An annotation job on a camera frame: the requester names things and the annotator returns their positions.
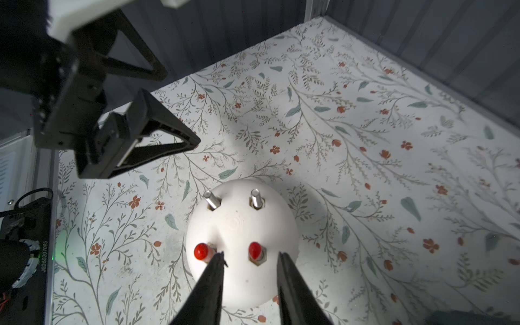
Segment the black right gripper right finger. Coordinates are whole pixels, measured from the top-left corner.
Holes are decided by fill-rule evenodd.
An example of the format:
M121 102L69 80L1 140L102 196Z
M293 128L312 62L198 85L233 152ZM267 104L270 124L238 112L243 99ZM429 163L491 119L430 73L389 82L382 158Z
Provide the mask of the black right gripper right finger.
M281 324L332 324L288 253L278 254L276 274Z

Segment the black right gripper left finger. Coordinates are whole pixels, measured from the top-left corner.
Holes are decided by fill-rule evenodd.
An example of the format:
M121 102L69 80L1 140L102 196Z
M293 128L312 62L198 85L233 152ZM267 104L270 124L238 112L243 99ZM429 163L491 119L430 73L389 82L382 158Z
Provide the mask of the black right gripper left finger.
M216 253L170 325L220 324L225 265L224 254Z

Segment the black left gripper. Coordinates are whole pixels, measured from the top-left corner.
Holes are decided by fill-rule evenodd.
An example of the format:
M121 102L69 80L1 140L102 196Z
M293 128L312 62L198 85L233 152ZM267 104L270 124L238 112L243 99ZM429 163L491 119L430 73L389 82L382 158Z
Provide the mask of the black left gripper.
M162 81L168 72L120 9L91 23L91 34L98 59L62 54L50 60L44 93L35 107L35 146L75 150L81 179L110 179L195 149L200 138L145 89L139 90L125 114L111 112L96 127L106 108L106 73ZM138 146L156 131L179 141Z

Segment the red screw sleeve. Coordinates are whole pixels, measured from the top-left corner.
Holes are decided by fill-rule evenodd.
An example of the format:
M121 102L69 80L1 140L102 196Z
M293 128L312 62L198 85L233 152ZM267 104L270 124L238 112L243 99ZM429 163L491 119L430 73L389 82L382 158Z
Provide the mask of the red screw sleeve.
M215 249L207 243L199 243L194 248L194 257L208 264L215 254Z
M258 242L252 242L249 245L249 261L255 265L261 265L266 260L265 247Z

